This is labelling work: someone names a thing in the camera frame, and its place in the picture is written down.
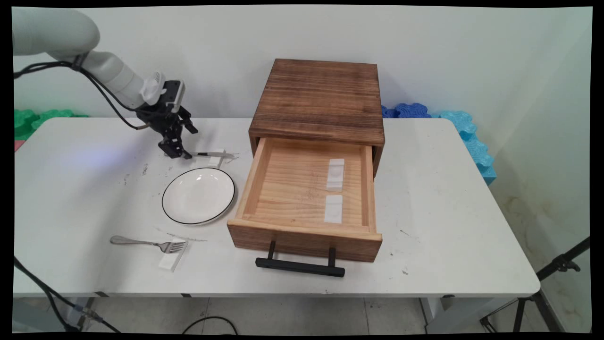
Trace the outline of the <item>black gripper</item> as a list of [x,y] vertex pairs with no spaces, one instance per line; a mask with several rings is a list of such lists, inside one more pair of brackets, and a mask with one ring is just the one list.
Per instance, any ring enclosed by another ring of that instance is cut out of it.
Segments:
[[180,107],[178,114],[173,113],[168,106],[140,106],[137,108],[137,117],[149,127],[160,133],[163,140],[158,147],[171,159],[191,159],[192,155],[183,147],[181,134],[183,126],[191,133],[198,133],[198,129],[191,121],[191,114],[184,107]]

